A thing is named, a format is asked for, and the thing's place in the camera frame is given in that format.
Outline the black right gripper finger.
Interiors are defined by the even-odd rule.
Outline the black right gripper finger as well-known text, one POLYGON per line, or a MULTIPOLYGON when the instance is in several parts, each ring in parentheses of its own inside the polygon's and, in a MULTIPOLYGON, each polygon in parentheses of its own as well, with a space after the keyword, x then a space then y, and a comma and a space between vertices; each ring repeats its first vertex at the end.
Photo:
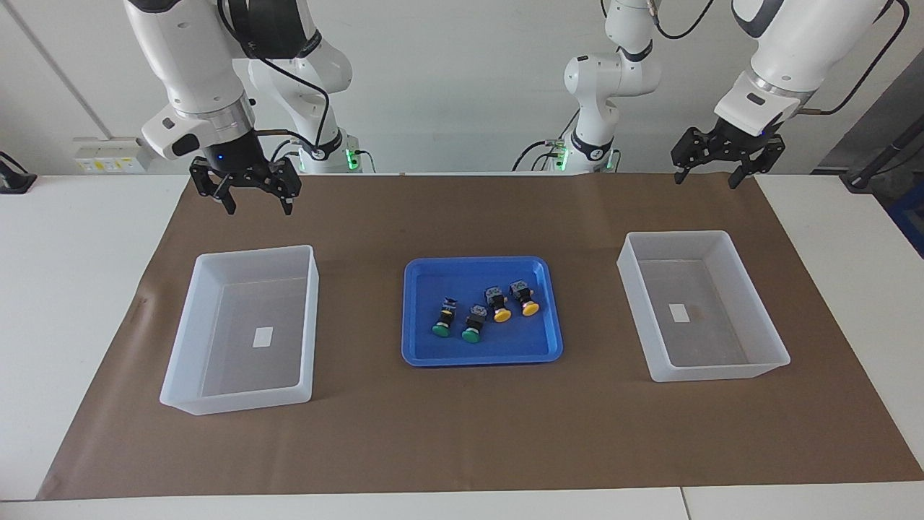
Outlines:
POLYGON ((294 200, 300 195, 302 181, 288 157, 271 162, 269 188, 271 194, 279 199, 284 214, 291 216, 294 200))
POLYGON ((230 193, 233 175, 217 172, 207 160, 194 160, 189 165, 189 175, 199 196, 211 198, 225 208, 229 216, 235 213, 235 200, 230 193))

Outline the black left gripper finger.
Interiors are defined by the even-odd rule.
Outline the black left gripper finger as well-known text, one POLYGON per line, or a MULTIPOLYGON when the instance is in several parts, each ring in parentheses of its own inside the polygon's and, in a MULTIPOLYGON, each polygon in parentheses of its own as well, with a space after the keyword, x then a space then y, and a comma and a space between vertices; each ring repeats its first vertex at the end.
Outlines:
POLYGON ((785 148, 782 136, 772 136, 756 152, 742 152, 737 160, 739 166, 729 175, 727 181, 729 188, 736 190, 746 178, 767 173, 781 157, 785 148))
POLYGON ((710 137, 712 137, 710 133, 704 133, 699 129, 687 129, 681 135, 672 148, 672 163, 676 168, 674 171, 675 184, 682 184, 692 169, 712 161, 712 152, 709 148, 710 137))

